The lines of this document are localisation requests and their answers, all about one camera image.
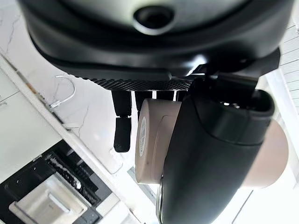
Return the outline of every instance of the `black cover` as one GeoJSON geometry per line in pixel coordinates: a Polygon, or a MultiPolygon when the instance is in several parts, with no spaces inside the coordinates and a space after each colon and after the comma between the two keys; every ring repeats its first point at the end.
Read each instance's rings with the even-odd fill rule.
{"type": "Polygon", "coordinates": [[[207,26],[160,36],[91,21],[59,0],[19,4],[29,34],[47,60],[70,74],[107,85],[107,80],[168,82],[205,61],[230,64],[269,55],[283,37],[293,0],[252,0],[207,26]]]}
{"type": "Polygon", "coordinates": [[[263,91],[254,109],[225,106],[204,92],[188,96],[178,114],[164,163],[163,224],[213,222],[242,184],[274,113],[263,91]]]}

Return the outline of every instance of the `white ceiling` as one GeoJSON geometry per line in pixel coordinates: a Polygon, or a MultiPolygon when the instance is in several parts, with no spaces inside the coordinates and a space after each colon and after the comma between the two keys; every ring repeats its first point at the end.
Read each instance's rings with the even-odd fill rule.
{"type": "Polygon", "coordinates": [[[16,4],[16,0],[0,0],[0,9],[16,4]]]}

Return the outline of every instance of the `beige cylindrical container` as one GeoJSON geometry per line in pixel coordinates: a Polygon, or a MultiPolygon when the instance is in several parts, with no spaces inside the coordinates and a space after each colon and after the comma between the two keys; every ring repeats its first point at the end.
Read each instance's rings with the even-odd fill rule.
{"type": "Polygon", "coordinates": [[[145,99],[136,138],[135,174],[138,183],[160,183],[181,102],[145,99]]]}
{"type": "Polygon", "coordinates": [[[286,135],[279,123],[273,120],[242,188],[260,189],[275,183],[285,170],[288,157],[286,135]]]}
{"type": "MultiPolygon", "coordinates": [[[[136,140],[135,172],[138,183],[160,183],[164,160],[181,103],[146,99],[142,105],[136,140]]],[[[284,171],[288,144],[283,129],[273,120],[242,188],[265,188],[284,171]]]]}

